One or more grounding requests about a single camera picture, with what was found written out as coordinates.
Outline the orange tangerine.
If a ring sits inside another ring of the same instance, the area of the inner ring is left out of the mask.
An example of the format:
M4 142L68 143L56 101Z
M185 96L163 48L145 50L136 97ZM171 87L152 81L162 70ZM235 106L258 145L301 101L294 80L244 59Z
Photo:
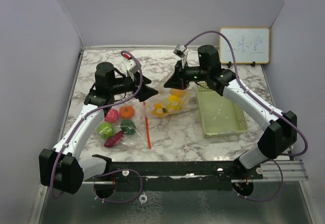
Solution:
M119 115L122 119L132 119L135 115L133 106L122 106L119 109Z

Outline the clear bag of white discs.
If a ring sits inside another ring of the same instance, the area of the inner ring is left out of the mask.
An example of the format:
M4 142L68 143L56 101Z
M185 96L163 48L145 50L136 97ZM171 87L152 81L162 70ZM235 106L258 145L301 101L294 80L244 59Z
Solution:
M164 88L161 81L156 88L158 94L145 102L145 114L148 117L166 117L182 112L188 105L194 93L194 86L190 85L185 90Z

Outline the red apple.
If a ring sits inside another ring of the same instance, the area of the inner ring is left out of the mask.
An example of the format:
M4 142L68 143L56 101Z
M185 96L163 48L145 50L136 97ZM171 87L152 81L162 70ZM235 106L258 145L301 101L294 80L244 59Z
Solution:
M110 109L104 118L105 122L115 123L119 120L119 112L116 109Z

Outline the yellow lemon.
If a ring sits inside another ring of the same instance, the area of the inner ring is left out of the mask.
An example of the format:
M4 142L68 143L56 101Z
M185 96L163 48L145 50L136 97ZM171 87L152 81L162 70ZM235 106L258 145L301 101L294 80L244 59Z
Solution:
M175 112L180 109L182 101L179 97L170 95L167 97L167 101L168 102L166 109L169 113Z

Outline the green apple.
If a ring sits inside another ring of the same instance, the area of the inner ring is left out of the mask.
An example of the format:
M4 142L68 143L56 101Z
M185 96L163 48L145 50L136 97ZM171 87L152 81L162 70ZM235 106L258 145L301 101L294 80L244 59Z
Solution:
M103 121L97 127L97 134L107 140L114 135L114 126L109 122Z

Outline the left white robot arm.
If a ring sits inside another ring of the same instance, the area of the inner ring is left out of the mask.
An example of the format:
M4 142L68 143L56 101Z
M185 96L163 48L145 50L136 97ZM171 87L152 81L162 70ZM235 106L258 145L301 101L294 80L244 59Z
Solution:
M113 106L133 98L143 102L158 93L148 87L151 81L143 76L138 60L131 58L124 64L127 74L120 77L115 76L118 70L110 62L96 66L95 82L76 121L52 149L39 154L41 185L75 194L84 180L96 176L105 181L111 177L112 168L104 157L80 160L86 142Z

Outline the orange bell pepper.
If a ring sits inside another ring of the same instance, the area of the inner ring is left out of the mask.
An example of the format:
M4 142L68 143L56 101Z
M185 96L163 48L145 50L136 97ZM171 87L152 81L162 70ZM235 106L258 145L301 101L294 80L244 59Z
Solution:
M171 88L170 89L170 94L182 98L187 94L187 91L182 90L182 89L173 89L173 88Z

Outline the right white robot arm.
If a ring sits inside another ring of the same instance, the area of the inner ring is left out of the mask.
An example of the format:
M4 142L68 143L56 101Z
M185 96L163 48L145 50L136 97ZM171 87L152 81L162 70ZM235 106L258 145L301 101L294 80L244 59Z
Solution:
M235 72L222 68L214 46L198 48L199 65L196 67L188 65L187 53L183 45L175 48L174 54L181 59L175 64L174 72L164 87L186 89L190 82L204 81L211 90L238 105L263 130L258 143L235 160L233 173L237 178L246 178L253 167L275 159L296 142L297 116L292 111L284 113L265 102L241 80L237 80Z

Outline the purple sweet potato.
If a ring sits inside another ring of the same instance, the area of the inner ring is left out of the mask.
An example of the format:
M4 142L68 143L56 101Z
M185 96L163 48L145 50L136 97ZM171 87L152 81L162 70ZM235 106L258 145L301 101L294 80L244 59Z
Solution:
M118 144L121 141L121 139L123 138L123 136L124 136L124 132L123 131L117 132L115 135L111 136L110 138L108 138L105 141L104 146L106 148L114 147L116 144Z

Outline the clear zip bag orange zipper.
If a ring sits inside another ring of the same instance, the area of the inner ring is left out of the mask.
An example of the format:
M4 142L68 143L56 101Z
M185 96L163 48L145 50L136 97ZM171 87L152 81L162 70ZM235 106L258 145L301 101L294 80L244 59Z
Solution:
M105 148L151 149L145 102L129 102L110 109L96 128Z

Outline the yellow mango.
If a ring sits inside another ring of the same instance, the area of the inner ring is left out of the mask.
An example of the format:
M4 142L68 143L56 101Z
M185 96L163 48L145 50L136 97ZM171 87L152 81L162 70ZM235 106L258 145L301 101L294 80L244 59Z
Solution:
M157 103L153 105L151 113L158 117L164 117L173 112L172 108L168 104Z

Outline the dark green lime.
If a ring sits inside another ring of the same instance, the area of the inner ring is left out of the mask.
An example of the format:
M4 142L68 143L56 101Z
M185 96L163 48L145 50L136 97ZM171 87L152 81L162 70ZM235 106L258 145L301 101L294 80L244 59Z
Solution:
M125 119L120 123L121 130L126 135L134 135L136 132L136 125L131 119Z

